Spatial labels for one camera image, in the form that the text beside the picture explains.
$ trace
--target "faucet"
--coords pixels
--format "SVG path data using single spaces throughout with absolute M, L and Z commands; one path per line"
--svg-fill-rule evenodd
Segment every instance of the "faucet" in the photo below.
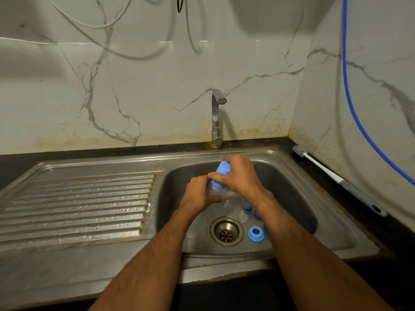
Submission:
M 219 105 L 224 105 L 228 101 L 226 100 L 224 94 L 215 89 L 212 93 L 212 131 L 210 134 L 212 135 L 212 142 L 210 146 L 212 148 L 219 148 L 222 145 L 222 138 L 219 132 Z

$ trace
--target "man's right hand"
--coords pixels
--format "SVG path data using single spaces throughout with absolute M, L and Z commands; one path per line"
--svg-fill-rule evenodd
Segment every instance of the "man's right hand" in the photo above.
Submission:
M 209 178 L 226 184 L 233 192 L 241 194 L 251 204 L 266 192 L 255 172 L 254 165 L 247 156 L 225 156 L 223 160 L 231 164 L 231 172 L 222 175 L 217 172 L 208 174 Z

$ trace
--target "blue hose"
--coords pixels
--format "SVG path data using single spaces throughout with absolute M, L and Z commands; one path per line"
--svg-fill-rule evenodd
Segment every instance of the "blue hose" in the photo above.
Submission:
M 384 152 L 375 144 L 375 142 L 367 134 L 366 130 L 360 123 L 359 118 L 357 117 L 356 111 L 354 109 L 353 103 L 351 102 L 350 91 L 349 91 L 349 82 L 347 80 L 347 60 L 346 60 L 346 43 L 347 43 L 347 2 L 348 0 L 343 0 L 343 40 L 342 40 L 342 60 L 343 60 L 343 81 L 345 84 L 346 98 L 347 103 L 349 104 L 351 115 L 353 116 L 354 121 L 356 122 L 357 127 L 360 132 L 363 134 L 364 138 L 368 143 L 373 147 L 373 149 L 383 158 L 385 162 L 389 164 L 393 169 L 395 169 L 402 177 L 407 179 L 409 183 L 415 186 L 415 180 L 408 175 L 405 171 L 399 168 L 392 160 L 385 155 Z

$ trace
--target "white marble tile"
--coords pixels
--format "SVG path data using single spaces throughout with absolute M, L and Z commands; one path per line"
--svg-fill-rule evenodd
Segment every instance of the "white marble tile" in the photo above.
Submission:
M 361 123 L 415 177 L 415 0 L 350 0 L 348 78 Z M 289 136 L 415 231 L 415 189 L 366 142 L 348 107 L 340 59 L 342 3 L 316 29 Z
M 124 2 L 55 1 L 88 24 Z M 225 140 L 285 136 L 317 4 L 188 0 L 178 14 L 176 0 L 133 0 L 91 30 L 47 0 L 1 0 L 0 153 L 209 141 L 213 88 Z

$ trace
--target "cable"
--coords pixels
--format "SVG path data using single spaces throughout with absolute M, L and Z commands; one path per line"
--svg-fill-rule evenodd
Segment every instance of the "cable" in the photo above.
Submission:
M 182 2 L 180 3 L 180 6 L 179 6 L 179 0 L 177 0 L 177 11 L 180 13 L 181 12 L 181 9 L 183 8 L 183 0 L 182 0 Z
M 384 152 L 376 145 L 376 143 L 371 139 L 371 137 L 367 134 L 366 130 L 360 123 L 360 120 L 356 114 L 354 109 L 353 103 L 350 97 L 349 91 L 349 81 L 347 80 L 347 59 L 346 59 L 346 43 L 347 43 L 347 3 L 348 0 L 343 0 L 343 40 L 342 40 L 342 62 L 343 62 L 343 82 L 345 84 L 345 91 L 346 91 L 346 98 L 347 103 L 349 104 L 351 115 L 356 122 L 357 127 L 359 128 L 360 132 L 363 134 L 364 138 L 368 143 L 372 146 L 372 148 L 383 158 L 385 162 L 389 164 L 395 171 L 397 171 L 402 177 L 404 177 L 409 183 L 415 186 L 415 180 L 408 175 L 405 171 L 399 168 L 392 160 L 386 156 Z
M 52 0 L 49 0 L 49 2 L 55 7 L 55 9 L 57 9 L 62 15 L 64 15 L 65 17 L 67 17 L 68 19 L 70 19 L 71 21 L 74 21 L 76 23 L 78 23 L 79 25 L 82 25 L 84 27 L 88 27 L 88 28 L 94 28 L 94 29 L 101 29 L 101 28 L 105 28 L 111 25 L 114 25 L 117 21 L 120 20 L 120 18 L 124 15 L 124 13 L 127 11 L 128 6 L 131 3 L 131 0 L 127 0 L 127 2 L 124 4 L 124 7 L 122 8 L 121 12 L 109 23 L 106 23 L 104 25 L 89 25 L 86 23 L 83 23 L 79 20 L 77 20 L 76 18 L 73 18 L 72 16 L 70 16 L 69 14 L 65 13 L 57 4 L 55 4 Z

